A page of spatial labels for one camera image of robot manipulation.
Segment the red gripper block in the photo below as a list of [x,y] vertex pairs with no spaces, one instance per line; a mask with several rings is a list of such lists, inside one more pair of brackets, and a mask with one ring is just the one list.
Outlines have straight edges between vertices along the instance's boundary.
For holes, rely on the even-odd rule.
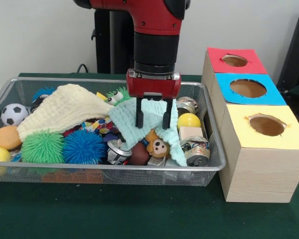
[[127,88],[131,97],[137,97],[136,127],[143,128],[144,113],[142,100],[147,96],[160,96],[166,102],[166,111],[163,114],[162,128],[170,128],[173,99],[179,93],[181,79],[148,79],[127,76]]

